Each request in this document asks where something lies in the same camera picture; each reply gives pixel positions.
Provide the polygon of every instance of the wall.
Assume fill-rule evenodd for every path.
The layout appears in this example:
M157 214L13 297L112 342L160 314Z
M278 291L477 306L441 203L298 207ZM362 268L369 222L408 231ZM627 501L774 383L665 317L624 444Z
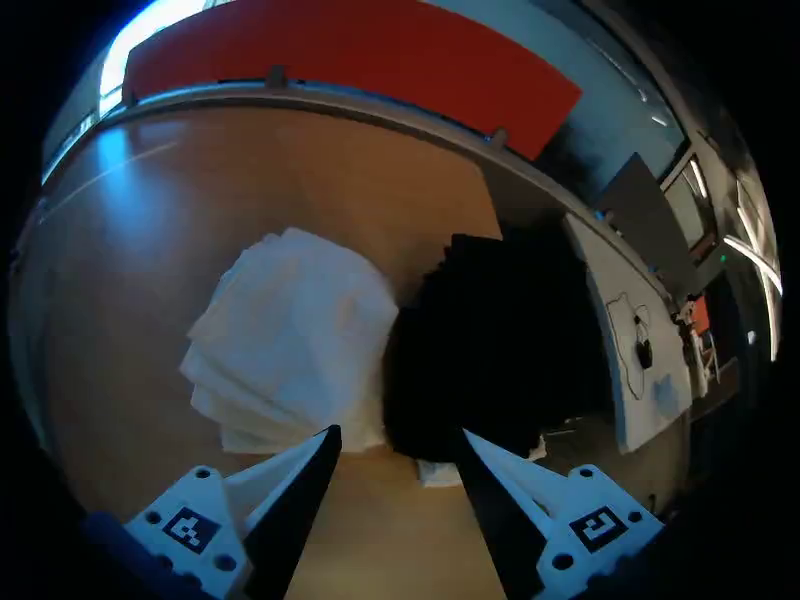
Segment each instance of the wall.
M616 48L618 44L580 8L562 2L564 6L556 17L529 0L429 0L429 3L514 40L581 88L581 99L567 119L570 135L564 143L588 171L586 181L576 190L582 200L591 202L633 152L642 157L653 176L659 178L665 174L683 142L683 133L642 69L636 68L630 59L621 65L628 77L635 76L631 81L614 67L609 58L617 64L625 60L621 47ZM602 52L617 55L604 56L599 50L601 46ZM505 85L513 93L519 81ZM640 96L645 91L647 101ZM653 116L665 125L655 122Z
M83 118L92 110L97 110L97 99L100 89L100 74L103 71L108 48L100 54L86 68L78 83L72 88L66 101L58 111L56 118L47 130L42 142L42 163L47 164L58 150L61 142L78 126Z

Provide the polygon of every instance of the white desk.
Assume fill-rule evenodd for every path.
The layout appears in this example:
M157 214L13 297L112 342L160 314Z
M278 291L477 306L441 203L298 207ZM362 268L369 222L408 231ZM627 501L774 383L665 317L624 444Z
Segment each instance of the white desk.
M617 442L622 452L632 452L691 406L681 338L661 297L616 250L572 215L567 215L566 225L575 251L587 265L586 284L605 339ZM620 298L623 292L630 305ZM647 322L653 348L653 365L646 370L636 356L631 305L647 307L636 311Z

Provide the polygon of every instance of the cable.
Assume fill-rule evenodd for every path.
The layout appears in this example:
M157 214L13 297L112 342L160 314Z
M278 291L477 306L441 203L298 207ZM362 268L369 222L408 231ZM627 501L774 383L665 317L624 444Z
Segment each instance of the cable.
M637 311L641 308L647 309L647 321L650 320L650 308L646 304L640 304L634 308L631 304L630 298L628 297L628 292L621 292L616 298L609 300L606 302L606 314L608 314L608 319L611 322L611 331L614 333L614 344L617 347L617 356L619 356L620 361L622 362L622 366L625 367L625 381L628 384L628 389L630 390L631 394L636 400L641 400L642 396L644 396L644 369L642 369L642 391L640 393L636 393L631 385L631 378L630 378L630 369L628 368L628 363L625 361L625 358L622 356L622 353L619 351L619 338L617 337L617 328L614 326L614 317L611 315L611 305L617 302L620 302L622 299L625 299L625 303L628 305L628 308L633 315L633 322L634 327L636 327L636 342L642 342L650 337L650 331L648 328L648 322L642 319L638 314ZM644 338L639 337L639 328L637 327L639 324L642 325L642 328L645 331Z

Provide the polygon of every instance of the orange board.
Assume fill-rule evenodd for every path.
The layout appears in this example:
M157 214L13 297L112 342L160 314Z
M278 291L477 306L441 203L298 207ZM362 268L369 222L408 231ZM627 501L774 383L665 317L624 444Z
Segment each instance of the orange board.
M123 95L221 80L336 84L447 116L536 158L580 98L554 67L488 27L415 0L237 0L130 54Z

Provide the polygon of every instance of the folded white cloth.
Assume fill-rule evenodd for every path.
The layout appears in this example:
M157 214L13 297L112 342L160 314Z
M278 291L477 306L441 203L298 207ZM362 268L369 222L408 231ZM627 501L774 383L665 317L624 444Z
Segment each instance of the folded white cloth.
M539 445L531 450L528 460L536 462L547 456L544 438L539 436ZM453 487L462 485L461 474L453 463L434 463L427 460L417 461L419 481L422 487Z
M279 452L342 426L342 449L383 442L380 363L397 306L366 259L287 229L245 250L189 331L192 406L231 452Z

